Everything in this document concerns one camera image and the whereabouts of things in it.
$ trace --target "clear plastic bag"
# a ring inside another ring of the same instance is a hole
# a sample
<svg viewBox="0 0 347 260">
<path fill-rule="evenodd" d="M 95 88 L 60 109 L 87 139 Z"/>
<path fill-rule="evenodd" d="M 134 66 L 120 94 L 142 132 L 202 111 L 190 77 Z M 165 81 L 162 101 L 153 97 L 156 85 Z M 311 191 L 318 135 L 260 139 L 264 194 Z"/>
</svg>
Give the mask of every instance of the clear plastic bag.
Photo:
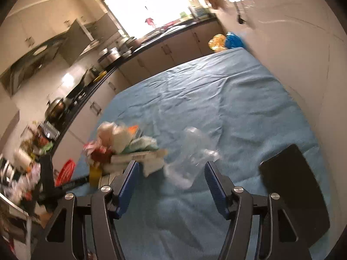
<svg viewBox="0 0 347 260">
<path fill-rule="evenodd" d="M 207 161 L 221 159 L 214 148 L 211 139 L 201 130 L 185 128 L 181 154 L 177 160 L 164 166 L 165 177 L 179 188 L 190 188 Z"/>
</svg>

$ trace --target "blue tablecloth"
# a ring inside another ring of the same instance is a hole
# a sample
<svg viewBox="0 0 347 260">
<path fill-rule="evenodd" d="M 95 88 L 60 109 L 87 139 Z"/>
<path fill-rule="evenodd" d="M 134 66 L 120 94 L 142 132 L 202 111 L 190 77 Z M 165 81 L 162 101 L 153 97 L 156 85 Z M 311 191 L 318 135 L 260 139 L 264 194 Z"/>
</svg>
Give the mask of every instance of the blue tablecloth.
<svg viewBox="0 0 347 260">
<path fill-rule="evenodd" d="M 322 155 L 302 111 L 279 81 L 242 48 L 193 60 L 128 88 L 113 99 L 98 125 L 103 121 L 140 124 L 160 148 L 169 150 L 167 163 L 178 157 L 185 127 L 196 127 L 220 151 L 223 158 L 216 164 L 221 173 L 261 195 L 266 190 L 258 166 L 295 143 L 330 206 Z M 86 173 L 81 158 L 74 177 Z M 89 185 L 75 190 L 77 195 L 88 192 Z M 257 222 L 253 218 L 247 259 L 254 257 Z M 203 260 L 217 259 L 228 223 L 217 212 L 203 171 L 190 189 L 181 190 L 160 170 L 141 177 L 127 213 L 115 225 L 126 259 Z M 310 251 L 314 260 L 324 259 L 327 235 Z"/>
</svg>

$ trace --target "black rectangular object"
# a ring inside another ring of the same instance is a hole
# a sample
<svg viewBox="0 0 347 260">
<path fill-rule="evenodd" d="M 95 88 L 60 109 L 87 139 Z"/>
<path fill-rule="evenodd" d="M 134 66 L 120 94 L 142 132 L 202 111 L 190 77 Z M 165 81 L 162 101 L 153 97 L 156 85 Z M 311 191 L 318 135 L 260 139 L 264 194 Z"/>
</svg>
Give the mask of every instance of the black rectangular object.
<svg viewBox="0 0 347 260">
<path fill-rule="evenodd" d="M 297 145 L 290 145 L 259 166 L 268 193 L 284 199 L 308 247 L 329 229 L 329 214 L 319 185 Z"/>
</svg>

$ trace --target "silver screw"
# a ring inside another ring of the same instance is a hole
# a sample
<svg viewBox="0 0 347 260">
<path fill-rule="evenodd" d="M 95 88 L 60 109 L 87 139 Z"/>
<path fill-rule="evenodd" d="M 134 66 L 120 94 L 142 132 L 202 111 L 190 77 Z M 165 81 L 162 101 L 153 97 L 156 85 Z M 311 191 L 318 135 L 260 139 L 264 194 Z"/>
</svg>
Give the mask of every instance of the silver screw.
<svg viewBox="0 0 347 260">
<path fill-rule="evenodd" d="M 234 187 L 234 191 L 237 193 L 242 193 L 243 192 L 243 187 L 236 186 Z"/>
<path fill-rule="evenodd" d="M 101 191 L 102 192 L 109 192 L 111 190 L 111 187 L 110 186 L 103 186 L 102 188 L 101 188 Z"/>
<path fill-rule="evenodd" d="M 74 194 L 72 192 L 69 192 L 65 195 L 65 199 L 70 200 L 74 197 Z"/>
<path fill-rule="evenodd" d="M 279 195 L 278 193 L 273 192 L 273 193 L 271 194 L 271 198 L 272 198 L 272 199 L 275 199 L 275 200 L 278 200 L 278 199 L 280 199 L 280 195 Z"/>
</svg>

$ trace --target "kitchen counter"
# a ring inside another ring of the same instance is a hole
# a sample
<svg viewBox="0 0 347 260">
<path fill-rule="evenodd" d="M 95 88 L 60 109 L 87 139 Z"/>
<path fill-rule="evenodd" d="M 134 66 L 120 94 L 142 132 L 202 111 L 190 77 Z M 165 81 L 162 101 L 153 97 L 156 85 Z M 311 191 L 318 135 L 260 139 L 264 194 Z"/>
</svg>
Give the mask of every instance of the kitchen counter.
<svg viewBox="0 0 347 260">
<path fill-rule="evenodd" d="M 211 21 L 217 20 L 215 15 L 211 15 L 207 18 L 201 19 L 201 20 L 191 20 L 191 22 L 184 24 L 184 25 L 177 25 L 165 33 L 161 34 L 160 36 L 156 37 L 155 39 L 143 44 L 141 47 L 136 49 L 130 56 L 127 58 L 120 57 L 117 60 L 115 60 L 113 63 L 108 65 L 106 67 L 106 75 L 99 80 L 98 82 L 94 84 L 89 84 L 87 87 L 84 88 L 85 95 L 79 100 L 79 102 L 70 110 L 70 112 L 65 116 L 64 121 L 62 122 L 60 126 L 60 135 L 56 142 L 54 143 L 53 148 L 50 151 L 51 156 L 53 157 L 59 143 L 61 142 L 62 138 L 64 137 L 65 133 L 69 129 L 70 125 L 78 115 L 78 113 L 81 111 L 81 109 L 84 107 L 84 105 L 87 103 L 87 101 L 91 98 L 91 96 L 96 92 L 96 90 L 103 84 L 103 82 L 122 64 L 128 62 L 132 58 L 136 57 L 143 51 L 155 46 L 156 44 L 161 43 L 162 41 L 169 39 L 177 34 L 180 34 L 184 31 L 187 31 L 189 29 L 192 29 L 194 27 L 200 26 L 205 23 L 209 23 Z"/>
</svg>

